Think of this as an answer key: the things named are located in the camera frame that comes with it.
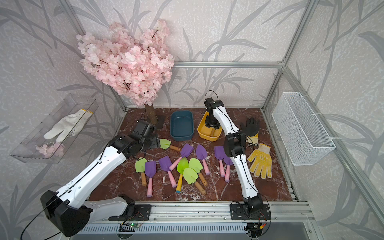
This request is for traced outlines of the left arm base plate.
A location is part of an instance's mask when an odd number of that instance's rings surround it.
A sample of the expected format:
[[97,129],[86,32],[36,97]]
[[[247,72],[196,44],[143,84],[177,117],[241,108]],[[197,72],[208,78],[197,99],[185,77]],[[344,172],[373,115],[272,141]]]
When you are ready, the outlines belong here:
[[109,217],[109,221],[148,221],[151,205],[130,205],[120,216]]

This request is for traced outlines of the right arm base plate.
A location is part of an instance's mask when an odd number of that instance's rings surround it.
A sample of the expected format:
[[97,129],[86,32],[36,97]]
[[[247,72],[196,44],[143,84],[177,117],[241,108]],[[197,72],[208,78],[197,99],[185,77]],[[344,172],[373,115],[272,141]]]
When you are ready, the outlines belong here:
[[271,220],[271,210],[268,204],[264,204],[263,207],[255,212],[248,210],[244,204],[239,202],[232,202],[230,204],[231,220]]

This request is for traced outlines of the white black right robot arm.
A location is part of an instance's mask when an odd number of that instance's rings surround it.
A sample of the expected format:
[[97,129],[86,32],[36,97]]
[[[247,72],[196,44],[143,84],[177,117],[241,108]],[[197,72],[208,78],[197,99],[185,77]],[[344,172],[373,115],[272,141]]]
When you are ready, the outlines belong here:
[[204,104],[213,123],[220,125],[225,133],[224,151],[237,171],[242,188],[245,214],[248,217],[255,217],[262,210],[264,203],[247,164],[246,143],[248,137],[254,137],[259,133],[259,121],[247,118],[246,123],[241,124],[241,128],[238,128],[231,120],[221,100],[207,98]]

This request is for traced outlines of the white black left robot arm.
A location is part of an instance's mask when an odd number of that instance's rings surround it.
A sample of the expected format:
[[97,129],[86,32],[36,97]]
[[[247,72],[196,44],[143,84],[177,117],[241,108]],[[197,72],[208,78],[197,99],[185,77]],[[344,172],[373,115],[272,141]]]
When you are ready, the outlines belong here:
[[103,201],[88,201],[93,190],[120,164],[140,152],[160,147],[156,126],[138,120],[130,135],[118,134],[88,167],[56,192],[46,191],[41,203],[47,219],[66,237],[87,224],[106,218],[132,218],[135,201],[125,195]]

